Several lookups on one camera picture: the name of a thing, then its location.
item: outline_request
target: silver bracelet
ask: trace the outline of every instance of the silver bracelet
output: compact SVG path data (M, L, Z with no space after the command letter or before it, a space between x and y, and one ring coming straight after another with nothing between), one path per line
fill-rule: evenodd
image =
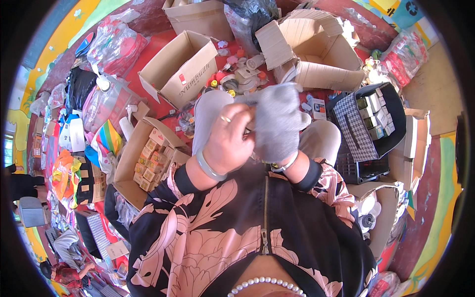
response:
M282 172L282 171L285 171L287 168L289 168L289 167L297 160L297 157L298 157L298 151L295 153L295 155L294 155L293 158L290 160L290 162L287 163L287 165L284 165L283 167L280 167L280 168L277 168L276 166L271 165L271 166L270 166L270 170L271 170L272 172Z
M198 164L199 164L200 168L206 173L206 175L209 176L210 178L214 179L215 181L222 182L223 180L225 180L228 177L227 173L224 174L224 175L221 175L221 174L218 174L214 170L211 169L211 167L208 165L208 163L206 163L206 160L203 157L203 149L202 148L200 148L196 152L196 160L198 161Z

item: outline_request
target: pearl necklace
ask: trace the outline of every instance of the pearl necklace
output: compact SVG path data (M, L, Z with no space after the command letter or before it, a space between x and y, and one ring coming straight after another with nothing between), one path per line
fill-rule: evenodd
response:
M303 290L301 290L299 287L294 286L294 284L289 284L286 281L283 281L281 279L276 279L276 278L270 278L270 277L260 277L260 278L254 278L250 279L248 281L243 282L241 285L237 285L235 288L231 290L230 293L228 293L228 297L234 297L239 291L242 289L253 285L253 284L258 284L258 283L271 283L279 286L286 287L287 289L299 294L300 296L306 297L307 294L304 293Z

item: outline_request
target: zipper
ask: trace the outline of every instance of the zipper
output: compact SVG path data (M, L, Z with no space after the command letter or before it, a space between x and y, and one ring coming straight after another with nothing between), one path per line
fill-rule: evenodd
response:
M261 255L268 255L269 254L269 247L267 246L267 201L269 195L269 177L266 176L266 182L264 185L264 228L261 229L261 236L262 236L262 252Z

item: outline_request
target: gold ring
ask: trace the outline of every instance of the gold ring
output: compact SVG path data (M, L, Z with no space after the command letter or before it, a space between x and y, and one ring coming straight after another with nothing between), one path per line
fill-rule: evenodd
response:
M223 116L223 115L221 116L221 120L226 121L226 122L228 122L228 123L231 122L231 119L230 119L230 118L225 117L225 116Z

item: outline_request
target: black plastic bag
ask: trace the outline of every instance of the black plastic bag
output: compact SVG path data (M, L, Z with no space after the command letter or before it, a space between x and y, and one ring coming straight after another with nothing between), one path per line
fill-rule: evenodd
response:
M68 83L67 97L65 100L66 112L71 114L73 109L83 110L83 104L87 95L95 87L97 75L94 72L85 71L75 67L69 71L66 79Z
M255 48L261 52L256 31L272 20L279 18L275 0L223 0L222 2L229 5L241 18L250 20L252 42Z

